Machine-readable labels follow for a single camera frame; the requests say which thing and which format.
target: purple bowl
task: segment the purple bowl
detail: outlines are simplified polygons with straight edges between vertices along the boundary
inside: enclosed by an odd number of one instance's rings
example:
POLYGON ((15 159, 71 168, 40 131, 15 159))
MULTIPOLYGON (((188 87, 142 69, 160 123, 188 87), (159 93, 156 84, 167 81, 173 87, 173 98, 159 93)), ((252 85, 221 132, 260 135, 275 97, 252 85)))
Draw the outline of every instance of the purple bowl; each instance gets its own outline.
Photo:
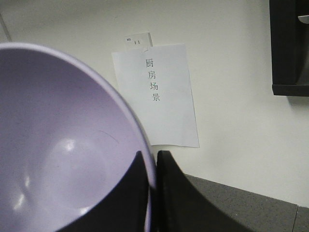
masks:
POLYGON ((155 188, 154 159, 136 117, 106 80, 71 56, 0 44, 0 124, 1 231, 55 231, 81 217, 139 150, 155 188))

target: white paper sign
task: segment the white paper sign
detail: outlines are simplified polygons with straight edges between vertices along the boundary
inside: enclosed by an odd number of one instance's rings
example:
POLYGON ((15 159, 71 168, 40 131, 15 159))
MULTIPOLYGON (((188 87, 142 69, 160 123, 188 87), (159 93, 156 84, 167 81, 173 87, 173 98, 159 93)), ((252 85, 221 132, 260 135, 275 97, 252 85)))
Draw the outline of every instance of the white paper sign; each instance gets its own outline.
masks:
POLYGON ((199 147, 184 44, 112 54, 119 90, 151 145, 199 147))

